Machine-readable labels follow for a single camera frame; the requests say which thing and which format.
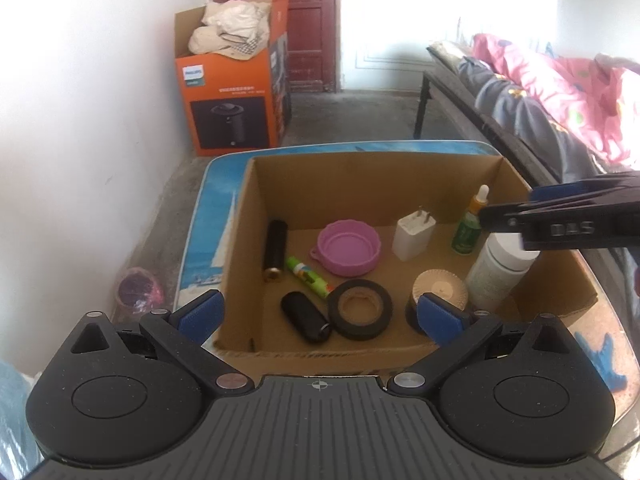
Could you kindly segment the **white pill bottle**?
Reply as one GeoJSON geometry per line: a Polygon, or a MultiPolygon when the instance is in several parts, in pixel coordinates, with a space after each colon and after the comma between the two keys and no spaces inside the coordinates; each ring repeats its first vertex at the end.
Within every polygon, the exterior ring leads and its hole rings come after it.
{"type": "Polygon", "coordinates": [[[518,233],[491,233],[465,279],[472,306],[495,311],[539,255],[523,248],[518,233]]]}

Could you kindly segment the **black tape roll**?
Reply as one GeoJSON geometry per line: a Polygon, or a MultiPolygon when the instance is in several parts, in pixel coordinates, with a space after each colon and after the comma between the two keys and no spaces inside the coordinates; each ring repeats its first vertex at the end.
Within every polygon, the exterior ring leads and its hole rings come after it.
{"type": "Polygon", "coordinates": [[[337,333],[370,340],[390,325],[393,304],[386,289],[368,280],[349,280],[328,296],[329,319],[337,333]]]}

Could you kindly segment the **black cylinder flashlight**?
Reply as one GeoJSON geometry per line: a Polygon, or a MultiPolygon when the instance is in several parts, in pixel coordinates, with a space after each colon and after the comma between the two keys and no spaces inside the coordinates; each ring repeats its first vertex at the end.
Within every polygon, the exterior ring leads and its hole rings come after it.
{"type": "Polygon", "coordinates": [[[262,278],[266,283],[280,281],[285,267],[286,241],[288,225],[282,220],[269,223],[262,257],[262,278]]]}

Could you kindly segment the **grey and pink bedding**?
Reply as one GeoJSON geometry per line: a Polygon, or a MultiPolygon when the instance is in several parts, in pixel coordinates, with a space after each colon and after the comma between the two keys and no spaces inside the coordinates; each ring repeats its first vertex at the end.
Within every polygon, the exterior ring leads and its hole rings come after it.
{"type": "Polygon", "coordinates": [[[477,34],[458,75],[475,108],[562,182],[639,168],[639,65],[477,34]]]}

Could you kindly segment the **large brown cardboard box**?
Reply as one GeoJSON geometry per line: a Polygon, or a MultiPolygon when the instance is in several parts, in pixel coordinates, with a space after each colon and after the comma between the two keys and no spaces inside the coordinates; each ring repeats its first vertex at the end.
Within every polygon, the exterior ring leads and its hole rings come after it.
{"type": "Polygon", "coordinates": [[[442,269],[464,278],[473,256],[451,248],[454,231],[473,194],[489,186],[494,204],[525,200],[528,185],[499,156],[425,153],[321,153],[253,159],[244,174],[224,264],[226,315],[214,341],[216,352],[255,377],[385,374],[416,362],[434,346],[407,323],[405,308],[416,277],[442,269]],[[397,221],[419,208],[436,220],[426,251],[409,261],[392,252],[397,221]],[[323,344],[307,342],[283,314],[288,292],[303,289],[292,274],[280,282],[262,278],[269,223],[288,225],[286,251],[314,270],[309,252],[328,224],[366,222],[382,242],[369,280],[390,294],[393,316],[384,332],[368,341],[333,334],[323,344]]]}

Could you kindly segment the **pink collapsible bowl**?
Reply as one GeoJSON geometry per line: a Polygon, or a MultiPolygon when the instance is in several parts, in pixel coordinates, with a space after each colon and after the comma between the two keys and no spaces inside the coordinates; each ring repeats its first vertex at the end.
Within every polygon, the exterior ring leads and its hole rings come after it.
{"type": "Polygon", "coordinates": [[[322,229],[309,255],[336,276],[358,278],[376,268],[381,250],[376,229],[366,222],[345,219],[322,229]]]}

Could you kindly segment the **orange Philips box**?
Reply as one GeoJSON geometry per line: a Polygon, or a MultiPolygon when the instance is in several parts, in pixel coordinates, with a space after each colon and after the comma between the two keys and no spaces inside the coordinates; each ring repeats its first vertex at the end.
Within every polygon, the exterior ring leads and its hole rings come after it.
{"type": "Polygon", "coordinates": [[[200,156],[276,148],[291,119],[288,0],[248,1],[271,4],[268,47],[248,61],[191,54],[188,42],[206,6],[175,15],[177,79],[200,156]]]}

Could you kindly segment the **green glue stick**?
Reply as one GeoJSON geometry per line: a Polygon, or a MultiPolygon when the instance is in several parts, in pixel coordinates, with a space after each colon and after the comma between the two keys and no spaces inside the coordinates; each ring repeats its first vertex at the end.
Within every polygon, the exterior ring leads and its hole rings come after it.
{"type": "Polygon", "coordinates": [[[327,300],[333,287],[316,271],[312,270],[303,261],[294,256],[285,258],[285,265],[296,278],[299,279],[306,287],[308,287],[316,296],[323,300],[327,300]]]}

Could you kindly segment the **green dropper bottle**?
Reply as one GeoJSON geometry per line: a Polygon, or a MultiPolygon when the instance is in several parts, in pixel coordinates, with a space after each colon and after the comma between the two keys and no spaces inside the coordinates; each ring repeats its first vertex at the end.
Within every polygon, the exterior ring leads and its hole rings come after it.
{"type": "Polygon", "coordinates": [[[465,214],[461,218],[451,248],[460,255],[469,255],[480,238],[480,211],[488,204],[489,186],[482,184],[472,197],[465,214]]]}

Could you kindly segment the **white power adapter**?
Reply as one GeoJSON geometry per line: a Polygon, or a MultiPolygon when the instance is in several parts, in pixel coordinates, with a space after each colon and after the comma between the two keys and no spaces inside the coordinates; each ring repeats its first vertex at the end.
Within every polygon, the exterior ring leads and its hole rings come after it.
{"type": "Polygon", "coordinates": [[[426,251],[437,222],[422,208],[397,221],[392,252],[403,262],[426,251]]]}

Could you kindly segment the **black oval case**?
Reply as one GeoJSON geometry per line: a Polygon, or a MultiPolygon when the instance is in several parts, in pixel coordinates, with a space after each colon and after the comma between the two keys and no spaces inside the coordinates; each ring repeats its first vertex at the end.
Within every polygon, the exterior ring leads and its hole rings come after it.
{"type": "Polygon", "coordinates": [[[307,342],[323,344],[331,336],[330,322],[303,292],[289,292],[281,299],[280,307],[307,342]]]}

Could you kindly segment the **beige clothes pile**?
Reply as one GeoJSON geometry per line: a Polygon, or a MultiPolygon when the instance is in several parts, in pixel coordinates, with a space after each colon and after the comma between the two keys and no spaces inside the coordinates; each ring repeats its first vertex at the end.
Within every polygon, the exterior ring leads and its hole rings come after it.
{"type": "Polygon", "coordinates": [[[191,54],[218,54],[248,61],[268,47],[271,4],[229,0],[206,4],[201,26],[188,42],[191,54]]]}

